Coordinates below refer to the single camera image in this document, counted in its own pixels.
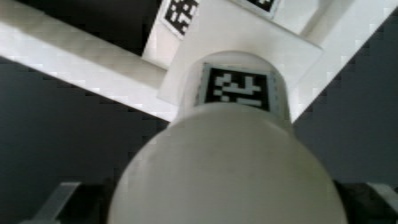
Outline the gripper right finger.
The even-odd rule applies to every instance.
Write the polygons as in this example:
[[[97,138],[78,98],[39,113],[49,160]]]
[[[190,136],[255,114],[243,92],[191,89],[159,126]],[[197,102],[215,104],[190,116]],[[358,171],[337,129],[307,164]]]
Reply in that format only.
[[[383,183],[367,182],[367,186],[373,189],[373,191],[376,192],[376,195],[380,196],[382,201],[396,215],[396,220],[392,221],[392,223],[398,224],[398,191]]]

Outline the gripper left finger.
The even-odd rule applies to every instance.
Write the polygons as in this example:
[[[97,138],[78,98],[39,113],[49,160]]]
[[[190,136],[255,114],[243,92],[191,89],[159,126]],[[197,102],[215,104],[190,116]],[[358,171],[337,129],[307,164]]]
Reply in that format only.
[[[58,184],[33,217],[23,220],[19,224],[60,224],[56,217],[78,187],[79,182],[62,182]]]

